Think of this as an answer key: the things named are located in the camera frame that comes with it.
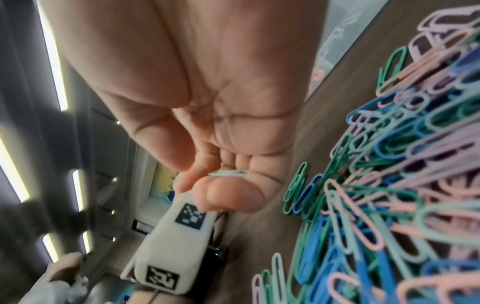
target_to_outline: palm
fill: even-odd
[[[193,187],[207,209],[261,207],[290,167],[318,45],[318,1],[117,3],[109,20],[83,16],[100,29],[87,41],[89,56],[65,43],[66,56],[135,140],[162,163],[187,169],[177,191]],[[54,28],[67,37],[69,21],[62,22]],[[220,167],[250,174],[205,177]]]

